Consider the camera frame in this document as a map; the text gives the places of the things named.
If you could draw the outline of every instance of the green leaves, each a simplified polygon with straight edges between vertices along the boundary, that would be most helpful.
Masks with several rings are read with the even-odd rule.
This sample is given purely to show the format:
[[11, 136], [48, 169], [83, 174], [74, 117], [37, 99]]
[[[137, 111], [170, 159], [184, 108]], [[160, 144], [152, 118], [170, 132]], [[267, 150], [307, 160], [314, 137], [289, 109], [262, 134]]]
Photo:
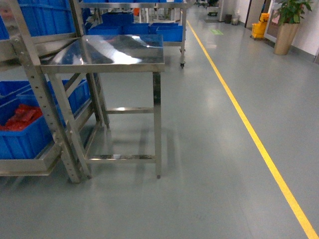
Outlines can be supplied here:
[[280, 3], [282, 5], [274, 17], [280, 15], [278, 24], [282, 25], [283, 23], [300, 23], [300, 18], [303, 18], [301, 15], [305, 13], [304, 8], [311, 11], [310, 4], [313, 2], [311, 0], [283, 0]]
[[295, 21], [295, 23], [299, 23], [300, 22], [300, 16], [298, 14], [294, 15], [294, 21]]

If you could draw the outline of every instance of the plant pot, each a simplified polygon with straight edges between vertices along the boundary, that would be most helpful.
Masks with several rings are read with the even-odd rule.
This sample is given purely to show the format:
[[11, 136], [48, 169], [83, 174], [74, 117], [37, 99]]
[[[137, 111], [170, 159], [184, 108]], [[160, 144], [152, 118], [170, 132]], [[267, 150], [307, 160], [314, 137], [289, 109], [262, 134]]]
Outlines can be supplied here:
[[284, 23], [279, 27], [274, 53], [287, 55], [300, 24]]

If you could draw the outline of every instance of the stainless steel table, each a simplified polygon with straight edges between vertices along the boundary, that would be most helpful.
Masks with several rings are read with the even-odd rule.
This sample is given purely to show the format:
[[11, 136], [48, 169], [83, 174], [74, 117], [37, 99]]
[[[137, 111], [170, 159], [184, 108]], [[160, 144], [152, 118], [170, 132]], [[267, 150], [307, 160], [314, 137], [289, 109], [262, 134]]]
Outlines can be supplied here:
[[[66, 121], [69, 142], [74, 145], [83, 172], [91, 177], [90, 163], [155, 163], [156, 174], [161, 174], [161, 94], [160, 72], [164, 71], [163, 42], [160, 35], [82, 36], [53, 58], [41, 61], [40, 68], [47, 73]], [[153, 108], [106, 109], [101, 90], [101, 72], [152, 72]], [[74, 73], [63, 85], [59, 73]], [[72, 114], [68, 96], [79, 84], [83, 74], [88, 79], [96, 126], [86, 146], [82, 144], [77, 122]], [[109, 128], [108, 114], [154, 114], [155, 155], [89, 155], [95, 133]]]
[[180, 46], [180, 66], [184, 68], [185, 65], [185, 40], [186, 40], [186, 14], [187, 9], [193, 6], [195, 0], [183, 0], [182, 2], [81, 2], [81, 8], [95, 8], [95, 9], [132, 9], [132, 8], [179, 8], [181, 13], [181, 25], [183, 26], [182, 41], [166, 41], [164, 46]]

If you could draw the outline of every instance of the red item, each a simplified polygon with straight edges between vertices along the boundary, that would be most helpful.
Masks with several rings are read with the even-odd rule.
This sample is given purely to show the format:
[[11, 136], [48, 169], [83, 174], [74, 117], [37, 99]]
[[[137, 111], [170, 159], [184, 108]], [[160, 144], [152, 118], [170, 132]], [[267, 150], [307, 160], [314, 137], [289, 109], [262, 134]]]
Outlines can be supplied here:
[[17, 121], [14, 124], [8, 126], [8, 130], [10, 131], [22, 131], [30, 125], [29, 122]]
[[42, 116], [40, 107], [24, 104], [20, 104], [14, 112], [15, 115], [8, 119], [5, 126], [0, 127], [0, 130], [22, 131]]
[[0, 131], [8, 131], [8, 128], [5, 126], [0, 125]]
[[135, 8], [133, 10], [133, 14], [134, 14], [134, 16], [138, 16], [140, 14], [140, 9], [139, 8]]

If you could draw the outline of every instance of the potted plant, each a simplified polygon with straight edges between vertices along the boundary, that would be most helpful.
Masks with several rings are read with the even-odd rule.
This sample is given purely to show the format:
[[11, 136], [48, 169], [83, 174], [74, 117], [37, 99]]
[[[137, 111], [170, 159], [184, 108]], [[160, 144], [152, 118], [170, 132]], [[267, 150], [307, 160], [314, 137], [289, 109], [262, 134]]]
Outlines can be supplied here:
[[304, 18], [302, 14], [304, 9], [311, 11], [311, 0], [283, 0], [282, 5], [274, 14], [274, 17], [279, 16], [279, 30], [275, 44], [274, 53], [277, 55], [287, 55], [291, 43], [297, 33], [300, 25], [300, 19]]

